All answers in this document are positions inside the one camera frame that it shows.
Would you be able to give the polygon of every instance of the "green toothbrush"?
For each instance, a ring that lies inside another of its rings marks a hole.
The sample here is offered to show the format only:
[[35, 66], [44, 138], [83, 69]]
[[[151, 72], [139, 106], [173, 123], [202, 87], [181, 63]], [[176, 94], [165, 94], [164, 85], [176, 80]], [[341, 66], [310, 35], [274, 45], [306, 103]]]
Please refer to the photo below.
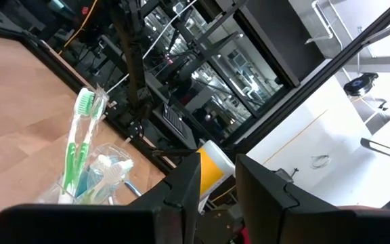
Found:
[[82, 143], [81, 151], [79, 152], [76, 169], [73, 172], [76, 176], [74, 179], [75, 186], [77, 186], [79, 183], [79, 178], [81, 177], [82, 169], [84, 168], [85, 162], [87, 160], [89, 146], [91, 144], [91, 139], [94, 134], [94, 128], [99, 123], [100, 117], [103, 115], [107, 101], [108, 100], [106, 98], [97, 98], [97, 100], [94, 102], [88, 131]]
[[72, 203], [77, 185], [76, 182], [76, 132], [81, 116], [89, 116], [91, 107], [93, 106], [94, 92], [87, 88], [82, 88], [79, 92], [76, 102], [74, 103], [74, 115], [72, 127], [68, 133], [68, 141], [66, 148], [66, 161], [64, 168], [64, 176], [62, 180], [63, 190], [58, 198], [58, 203]]

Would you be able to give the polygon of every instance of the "toothbrush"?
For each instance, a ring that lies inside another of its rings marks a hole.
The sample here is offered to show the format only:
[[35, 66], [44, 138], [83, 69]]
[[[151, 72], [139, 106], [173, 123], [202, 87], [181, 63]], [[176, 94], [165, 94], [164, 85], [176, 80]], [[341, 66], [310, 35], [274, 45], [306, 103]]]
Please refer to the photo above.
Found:
[[111, 167], [104, 172], [103, 179], [87, 193], [87, 198], [84, 202], [89, 201], [90, 203], [95, 203], [94, 199], [97, 197], [101, 189], [105, 188], [106, 185], [114, 185], [120, 182], [123, 176], [127, 174], [132, 167], [132, 160], [121, 161], [111, 165]]
[[105, 107], [106, 107], [106, 99], [98, 98], [94, 104], [93, 111], [91, 114], [91, 120], [89, 122], [88, 131], [82, 143], [81, 151], [79, 152], [76, 168], [74, 169], [74, 176], [75, 176], [74, 183], [76, 187], [79, 182], [79, 177], [81, 177], [82, 169], [84, 168], [85, 162], [87, 160], [88, 150], [91, 144], [91, 139], [93, 137], [94, 128], [99, 123], [100, 117], [102, 116]]
[[87, 88], [81, 89], [76, 102], [74, 103], [74, 116], [72, 126], [68, 133], [68, 141], [66, 148], [66, 160], [64, 164], [64, 176], [62, 180], [63, 190], [58, 198], [58, 203], [72, 203], [72, 196], [75, 194], [76, 188], [73, 185], [74, 172], [76, 164], [76, 132], [81, 116], [89, 116], [93, 105], [94, 93]]

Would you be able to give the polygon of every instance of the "yellow label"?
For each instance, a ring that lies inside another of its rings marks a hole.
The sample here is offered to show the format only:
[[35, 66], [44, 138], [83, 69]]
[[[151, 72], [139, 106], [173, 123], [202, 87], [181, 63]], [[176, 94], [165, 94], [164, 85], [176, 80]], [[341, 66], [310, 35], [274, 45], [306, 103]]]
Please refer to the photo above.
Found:
[[205, 149], [198, 149], [198, 153], [201, 155], [200, 195], [202, 196], [223, 177], [223, 172], [216, 166], [215, 162], [210, 158]]

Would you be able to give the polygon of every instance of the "wooden table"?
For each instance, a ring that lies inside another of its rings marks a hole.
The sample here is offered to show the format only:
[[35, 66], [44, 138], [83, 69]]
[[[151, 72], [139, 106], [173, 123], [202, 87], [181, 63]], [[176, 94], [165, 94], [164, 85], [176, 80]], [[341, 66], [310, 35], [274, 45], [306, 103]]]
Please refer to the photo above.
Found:
[[[62, 173], [66, 136], [76, 94], [21, 43], [0, 39], [0, 210], [32, 203]], [[93, 145], [121, 138], [100, 123]], [[132, 183], [146, 192], [164, 175], [132, 145]], [[116, 193], [122, 204], [136, 196], [125, 186]]]

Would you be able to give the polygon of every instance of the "black panel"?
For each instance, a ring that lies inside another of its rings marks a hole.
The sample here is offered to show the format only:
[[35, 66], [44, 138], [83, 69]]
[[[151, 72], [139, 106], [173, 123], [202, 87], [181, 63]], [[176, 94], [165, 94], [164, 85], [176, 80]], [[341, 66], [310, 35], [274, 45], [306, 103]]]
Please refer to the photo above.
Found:
[[250, 0], [246, 7], [300, 81], [324, 61], [315, 43], [305, 45], [311, 36], [288, 1]]

